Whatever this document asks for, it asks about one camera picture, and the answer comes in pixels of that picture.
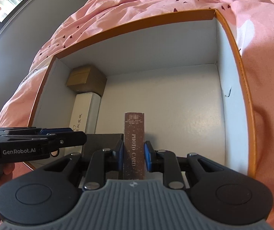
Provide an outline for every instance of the open cardboard box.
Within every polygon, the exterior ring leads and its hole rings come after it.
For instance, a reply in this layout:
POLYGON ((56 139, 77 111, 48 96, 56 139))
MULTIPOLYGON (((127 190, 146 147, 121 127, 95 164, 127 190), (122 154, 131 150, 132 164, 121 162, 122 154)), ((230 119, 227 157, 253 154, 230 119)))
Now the open cardboard box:
POLYGON ((177 156, 197 152, 254 176, 251 96, 236 42, 218 10, 144 18, 57 53, 29 126, 69 126, 76 94, 66 81, 72 68, 86 64, 108 78, 95 133, 123 133, 124 113, 142 112, 145 140, 154 149, 177 156))

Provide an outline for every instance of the gray ribbed surface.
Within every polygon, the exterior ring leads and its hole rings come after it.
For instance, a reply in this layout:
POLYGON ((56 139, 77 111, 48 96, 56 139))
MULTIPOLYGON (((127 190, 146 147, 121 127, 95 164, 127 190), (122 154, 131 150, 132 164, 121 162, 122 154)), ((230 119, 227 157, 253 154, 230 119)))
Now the gray ribbed surface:
POLYGON ((65 217, 41 226, 4 223, 0 230, 272 230, 263 220, 249 226, 227 226, 200 214, 184 191, 161 181, 108 180, 104 188, 84 192, 65 217))

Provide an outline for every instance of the screw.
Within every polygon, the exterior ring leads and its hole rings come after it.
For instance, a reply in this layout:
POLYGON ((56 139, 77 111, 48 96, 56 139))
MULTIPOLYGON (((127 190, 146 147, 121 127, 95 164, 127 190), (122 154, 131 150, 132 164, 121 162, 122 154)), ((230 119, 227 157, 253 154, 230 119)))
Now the screw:
POLYGON ((169 188, 171 189, 182 189, 184 187, 184 184, 182 182, 170 182, 169 188))
POLYGON ((88 182, 84 185, 84 188, 87 190, 96 190, 100 187, 100 184, 97 182, 88 182))

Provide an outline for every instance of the gray wall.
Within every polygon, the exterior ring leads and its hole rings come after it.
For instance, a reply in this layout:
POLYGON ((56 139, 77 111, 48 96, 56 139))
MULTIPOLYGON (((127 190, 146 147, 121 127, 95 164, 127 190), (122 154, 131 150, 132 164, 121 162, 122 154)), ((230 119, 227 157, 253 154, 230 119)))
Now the gray wall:
POLYGON ((0 34, 0 110, 59 25, 87 0, 31 0, 0 34))

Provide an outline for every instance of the pink blanket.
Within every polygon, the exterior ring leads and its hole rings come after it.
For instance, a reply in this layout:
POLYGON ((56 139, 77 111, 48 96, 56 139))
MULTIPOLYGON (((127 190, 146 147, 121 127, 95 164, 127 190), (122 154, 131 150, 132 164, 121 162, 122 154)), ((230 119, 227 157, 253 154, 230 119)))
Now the pink blanket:
MULTIPOLYGON (((200 8, 219 9, 237 41, 256 119, 256 178, 274 194, 274 0, 89 0, 39 50, 29 75, 2 109, 0 127, 27 125, 49 57, 53 54, 120 24, 200 8)), ((274 208, 268 222, 274 227, 274 208)))

